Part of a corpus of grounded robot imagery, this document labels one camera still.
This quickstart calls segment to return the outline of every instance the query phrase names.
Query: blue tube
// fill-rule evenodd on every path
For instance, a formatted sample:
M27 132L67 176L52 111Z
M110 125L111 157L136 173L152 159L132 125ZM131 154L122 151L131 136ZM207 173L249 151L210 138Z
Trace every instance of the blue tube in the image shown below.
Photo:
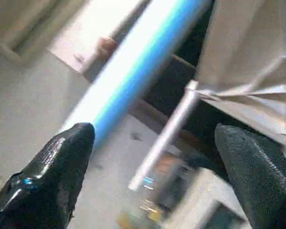
M66 120L93 124L97 147L199 19L209 0L153 0Z

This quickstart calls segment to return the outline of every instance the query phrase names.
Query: white bag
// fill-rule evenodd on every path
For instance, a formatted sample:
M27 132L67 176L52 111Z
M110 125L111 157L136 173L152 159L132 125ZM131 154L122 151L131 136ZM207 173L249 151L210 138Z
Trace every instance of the white bag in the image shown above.
M286 0L217 0L197 79L203 100L286 144Z

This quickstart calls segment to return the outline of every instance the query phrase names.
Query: silver pole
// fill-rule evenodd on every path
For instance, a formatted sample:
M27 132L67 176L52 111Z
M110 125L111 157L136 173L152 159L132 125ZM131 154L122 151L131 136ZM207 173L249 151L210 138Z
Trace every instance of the silver pole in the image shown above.
M185 94L176 107L174 113L168 120L166 126L160 133L156 142L152 146L147 157L137 169L135 176L129 183L128 188L136 191L149 171L158 162L162 152L171 144L174 137L179 133L189 114L199 101L199 94L195 91L198 82L191 80L185 88Z

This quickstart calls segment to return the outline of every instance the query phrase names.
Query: concrete floor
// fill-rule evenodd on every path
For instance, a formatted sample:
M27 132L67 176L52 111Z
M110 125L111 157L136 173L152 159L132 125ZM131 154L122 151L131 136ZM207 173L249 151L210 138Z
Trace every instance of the concrete floor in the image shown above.
M92 156L70 229L113 229L118 214L131 209L136 194L127 186L157 133L128 115ZM178 153L176 147L169 151Z

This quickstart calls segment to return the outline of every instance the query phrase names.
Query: metal rod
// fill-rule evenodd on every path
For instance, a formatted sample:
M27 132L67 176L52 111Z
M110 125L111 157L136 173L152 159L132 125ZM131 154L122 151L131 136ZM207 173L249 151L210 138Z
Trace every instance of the metal rod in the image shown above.
M158 136L147 157L137 169L135 176L129 183L128 188L136 191L151 168L158 162L162 152L171 144L179 133L189 114L199 101L199 94L195 91L198 82L191 80L185 89L185 94L174 110L164 129Z
M93 124L95 146L105 138L199 19L209 0L153 0L66 120Z

